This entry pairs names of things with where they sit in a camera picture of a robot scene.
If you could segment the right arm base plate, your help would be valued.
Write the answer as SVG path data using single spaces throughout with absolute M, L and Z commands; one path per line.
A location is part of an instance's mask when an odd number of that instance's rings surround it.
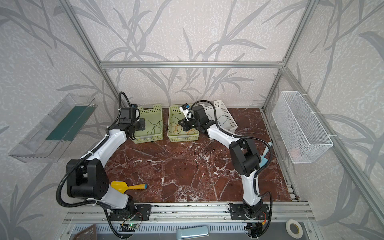
M 267 221 L 270 219 L 271 211 L 268 204 L 257 203 L 249 206 L 246 203 L 234 204 L 229 203 L 227 208 L 231 214 L 231 220 L 258 220 Z

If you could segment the white tape roll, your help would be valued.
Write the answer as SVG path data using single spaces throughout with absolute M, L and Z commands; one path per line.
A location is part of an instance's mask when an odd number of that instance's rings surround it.
M 286 222 L 286 231 L 294 239 L 301 239 L 304 234 L 304 230 L 299 222 L 290 219 Z

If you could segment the light green basket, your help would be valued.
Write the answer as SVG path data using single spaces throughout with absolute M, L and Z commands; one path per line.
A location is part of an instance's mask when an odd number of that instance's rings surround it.
M 183 127 L 179 121 L 185 118 L 184 114 L 179 109 L 180 106 L 172 105 L 169 108 L 169 120 L 167 136 L 172 143 L 197 141 L 199 139 L 199 131 L 191 129 L 187 132 L 183 131 Z
M 161 104 L 155 104 L 151 108 L 149 106 L 139 107 L 141 118 L 145 119 L 146 129 L 144 131 L 136 131 L 135 144 L 155 142 L 163 140 L 163 111 Z

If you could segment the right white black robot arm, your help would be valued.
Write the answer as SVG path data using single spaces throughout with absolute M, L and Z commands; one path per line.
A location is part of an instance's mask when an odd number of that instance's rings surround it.
M 243 186 L 243 207 L 246 218 L 253 220 L 260 214 L 269 220 L 272 216 L 273 197 L 271 192 L 260 194 L 258 175 L 269 165 L 261 166 L 260 155 L 254 141 L 263 143 L 269 150 L 270 158 L 273 158 L 273 148 L 264 140 L 236 135 L 224 129 L 218 121 L 217 111 L 213 108 L 214 116 L 208 117 L 201 103 L 214 104 L 207 100 L 200 100 L 192 105 L 183 104 L 180 111 L 185 118 L 178 122 L 183 131 L 196 129 L 209 138 L 218 141 L 230 151 L 232 164 L 236 172 L 241 176 Z

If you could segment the clear plastic wall shelf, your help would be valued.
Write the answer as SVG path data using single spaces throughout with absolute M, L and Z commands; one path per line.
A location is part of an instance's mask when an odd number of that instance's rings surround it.
M 94 97 L 67 94 L 9 155 L 23 163 L 56 163 L 97 107 Z

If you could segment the white perforated plastic basket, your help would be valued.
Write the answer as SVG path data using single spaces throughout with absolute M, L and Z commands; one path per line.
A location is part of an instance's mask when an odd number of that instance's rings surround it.
M 216 109 L 218 124 L 227 131 L 234 133 L 237 130 L 238 125 L 225 106 L 224 102 L 216 100 L 213 104 Z M 209 120 L 214 120 L 214 108 L 210 104 L 204 103 L 204 109 Z

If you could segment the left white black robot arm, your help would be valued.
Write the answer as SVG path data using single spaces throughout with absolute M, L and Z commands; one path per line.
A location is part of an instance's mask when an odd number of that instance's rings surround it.
M 114 189 L 105 171 L 105 166 L 114 152 L 135 133 L 146 128 L 138 105 L 130 103 L 124 92 L 119 92 L 119 113 L 107 127 L 105 137 L 80 159 L 67 163 L 66 174 L 60 181 L 57 203 L 65 208 L 95 204 L 104 210 L 113 210 L 127 215 L 137 212 L 133 197 Z

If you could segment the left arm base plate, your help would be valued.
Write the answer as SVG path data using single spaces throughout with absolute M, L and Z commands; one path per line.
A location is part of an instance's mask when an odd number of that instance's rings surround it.
M 111 210 L 109 215 L 111 221 L 148 221 L 151 214 L 152 205 L 135 204 L 132 211 L 128 210 Z

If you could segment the yellow toy shovel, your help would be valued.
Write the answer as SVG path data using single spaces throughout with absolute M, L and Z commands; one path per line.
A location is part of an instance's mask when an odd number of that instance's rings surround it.
M 119 191 L 120 193 L 125 193 L 128 190 L 145 190 L 148 188 L 147 184 L 140 184 L 140 185 L 133 185 L 128 186 L 126 182 L 121 181 L 113 181 L 111 183 L 111 187 L 115 190 Z

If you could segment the light blue flat box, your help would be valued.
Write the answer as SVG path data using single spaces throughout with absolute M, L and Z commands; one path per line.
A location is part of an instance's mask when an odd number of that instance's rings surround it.
M 177 240 L 188 240 L 195 238 L 208 237 L 210 235 L 210 230 L 208 226 L 193 227 L 188 229 L 179 229 L 176 232 Z

